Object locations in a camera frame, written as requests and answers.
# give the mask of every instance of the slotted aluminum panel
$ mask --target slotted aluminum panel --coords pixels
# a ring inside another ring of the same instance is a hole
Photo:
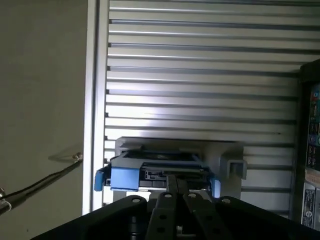
[[[320,7],[281,2],[100,1],[92,173],[120,137],[240,141],[241,199],[287,215],[297,73],[320,58]]]

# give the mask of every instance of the wire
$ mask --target wire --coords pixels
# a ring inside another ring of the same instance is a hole
[[[74,164],[72,164],[72,165],[70,165],[70,166],[67,166],[66,168],[62,169],[61,171],[57,171],[57,172],[51,173],[50,175],[42,178],[41,180],[35,182],[34,184],[32,184],[32,185],[30,185],[30,186],[27,186],[27,187],[25,187],[25,188],[23,188],[23,189],[21,189],[21,190],[19,190],[19,191],[15,191],[15,192],[10,193],[10,194],[8,194],[8,195],[4,195],[4,196],[0,197],[0,201],[3,200],[3,199],[9,198],[9,197],[18,195],[18,194],[20,194],[20,193],[23,193],[23,192],[25,192],[25,191],[27,191],[27,190],[29,190],[29,189],[32,189],[32,188],[34,188],[35,186],[37,186],[38,184],[41,184],[42,182],[44,182],[45,180],[47,180],[47,179],[49,179],[49,178],[51,178],[51,177],[53,177],[53,176],[63,174],[64,172],[67,172],[69,169],[72,169],[75,165],[78,165],[79,162],[81,163],[82,160],[77,160]]]

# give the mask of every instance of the bolt head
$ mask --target bolt head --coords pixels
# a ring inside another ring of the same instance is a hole
[[[0,187],[0,198],[2,198],[4,195],[6,195],[5,190]]]
[[[231,203],[231,201],[230,201],[228,198],[222,199],[221,202],[223,202],[224,204],[229,204],[229,203]]]

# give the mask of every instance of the screw hole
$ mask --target screw hole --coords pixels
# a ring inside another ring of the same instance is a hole
[[[221,230],[219,228],[213,228],[212,233],[213,234],[221,234]]]
[[[164,232],[165,232],[165,228],[164,228],[164,227],[158,227],[158,228],[156,229],[156,231],[157,231],[158,233],[164,233]]]

